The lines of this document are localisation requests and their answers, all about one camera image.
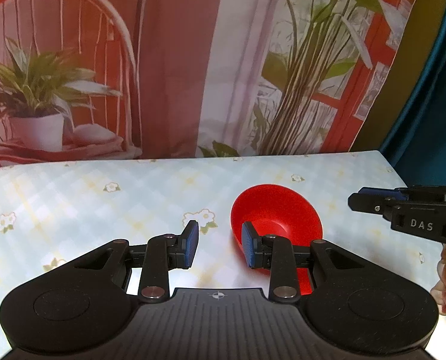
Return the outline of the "printed room backdrop cloth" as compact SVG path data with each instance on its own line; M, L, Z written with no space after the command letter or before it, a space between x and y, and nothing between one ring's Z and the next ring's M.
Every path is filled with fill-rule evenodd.
M0 167L351 148L415 0L0 0Z

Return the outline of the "floral checked tablecloth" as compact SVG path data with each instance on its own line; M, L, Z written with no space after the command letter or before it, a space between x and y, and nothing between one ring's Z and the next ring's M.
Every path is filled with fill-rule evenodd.
M143 244L199 222L191 269L169 275L172 288L266 289L247 267L230 227L242 191L275 184L315 208L323 236L426 289L437 280L441 245L389 228L348 208L364 186L403 180L376 151L288 157L193 158L37 163L0 168L0 304L16 286L116 238ZM0 358L9 344L0 327Z

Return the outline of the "teal curtain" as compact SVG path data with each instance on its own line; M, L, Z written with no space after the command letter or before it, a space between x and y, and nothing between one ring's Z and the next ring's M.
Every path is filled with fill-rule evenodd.
M422 73L380 152L407 185L446 186L446 9Z

